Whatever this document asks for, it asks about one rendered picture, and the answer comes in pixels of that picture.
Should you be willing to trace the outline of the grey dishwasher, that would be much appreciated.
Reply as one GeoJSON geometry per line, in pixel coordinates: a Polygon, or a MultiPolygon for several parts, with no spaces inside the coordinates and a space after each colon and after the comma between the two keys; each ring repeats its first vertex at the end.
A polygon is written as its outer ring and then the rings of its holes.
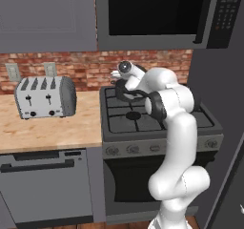
{"type": "Polygon", "coordinates": [[[70,168],[0,172],[0,192],[18,229],[74,225],[93,221],[87,154],[84,149],[0,155],[0,166],[60,163],[70,168]]]}

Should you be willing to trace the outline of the grey stove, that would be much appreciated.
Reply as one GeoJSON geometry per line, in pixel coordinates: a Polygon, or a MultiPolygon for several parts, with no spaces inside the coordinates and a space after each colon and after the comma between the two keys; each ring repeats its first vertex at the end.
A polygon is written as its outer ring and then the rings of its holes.
{"type": "MultiPolygon", "coordinates": [[[[157,122],[146,113],[142,100],[125,102],[116,98],[114,87],[103,87],[100,90],[100,110],[103,161],[113,158],[165,155],[166,125],[157,122]],[[130,145],[137,145],[139,153],[129,154],[127,147],[130,145]],[[151,145],[159,145],[160,152],[151,152],[151,145]],[[106,149],[110,146],[118,149],[116,156],[106,154],[106,149]]],[[[122,220],[109,220],[107,216],[106,219],[108,224],[130,223],[151,220],[156,214],[150,219],[125,217],[122,220]]]]}

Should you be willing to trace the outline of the grey wall outlet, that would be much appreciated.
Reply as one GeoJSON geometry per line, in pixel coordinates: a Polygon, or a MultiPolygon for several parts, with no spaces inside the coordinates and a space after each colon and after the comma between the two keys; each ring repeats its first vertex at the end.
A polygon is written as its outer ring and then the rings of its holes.
{"type": "Polygon", "coordinates": [[[44,70],[45,70],[46,76],[50,76],[50,77],[57,76],[57,71],[56,71],[56,67],[55,67],[54,62],[45,62],[44,63],[44,70]]]}
{"type": "Polygon", "coordinates": [[[19,82],[21,80],[18,65],[16,63],[6,63],[6,69],[11,82],[19,82]]]}

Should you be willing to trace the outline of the grey fridge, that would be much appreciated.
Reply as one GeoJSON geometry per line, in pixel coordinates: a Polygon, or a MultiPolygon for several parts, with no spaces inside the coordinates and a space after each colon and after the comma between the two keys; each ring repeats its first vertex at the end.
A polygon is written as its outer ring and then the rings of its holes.
{"type": "Polygon", "coordinates": [[[196,200],[200,229],[213,229],[211,218],[233,168],[244,135],[244,0],[241,0],[226,49],[195,49],[188,84],[223,127],[224,139],[215,161],[206,170],[210,188],[196,200]]]}

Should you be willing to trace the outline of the black oven door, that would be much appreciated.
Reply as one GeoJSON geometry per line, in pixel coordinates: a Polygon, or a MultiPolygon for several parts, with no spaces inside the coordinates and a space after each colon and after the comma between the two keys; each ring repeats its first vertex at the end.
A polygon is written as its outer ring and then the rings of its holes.
{"type": "Polygon", "coordinates": [[[150,176],[165,156],[134,156],[105,159],[104,185],[106,216],[109,220],[152,218],[160,207],[148,190],[150,176]]]}

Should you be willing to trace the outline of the grey cupboard door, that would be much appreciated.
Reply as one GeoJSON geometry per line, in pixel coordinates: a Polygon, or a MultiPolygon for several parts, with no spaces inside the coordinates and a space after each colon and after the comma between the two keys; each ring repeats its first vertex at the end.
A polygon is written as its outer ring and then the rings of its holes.
{"type": "Polygon", "coordinates": [[[0,53],[95,50],[93,0],[0,0],[0,53]]]}

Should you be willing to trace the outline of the silver four-slot toaster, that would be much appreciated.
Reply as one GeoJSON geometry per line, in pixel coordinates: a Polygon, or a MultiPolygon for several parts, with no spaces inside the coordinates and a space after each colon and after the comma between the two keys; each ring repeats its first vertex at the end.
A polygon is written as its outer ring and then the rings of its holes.
{"type": "Polygon", "coordinates": [[[21,119],[66,117],[76,113],[76,89],[66,76],[23,78],[14,90],[21,119]]]}

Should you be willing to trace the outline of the grey microwave oven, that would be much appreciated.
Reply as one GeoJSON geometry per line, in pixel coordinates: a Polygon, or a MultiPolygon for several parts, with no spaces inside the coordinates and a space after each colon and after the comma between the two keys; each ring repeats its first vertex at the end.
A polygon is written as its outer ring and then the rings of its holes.
{"type": "Polygon", "coordinates": [[[101,51],[226,49],[241,0],[212,0],[194,44],[203,0],[95,0],[101,51]]]}

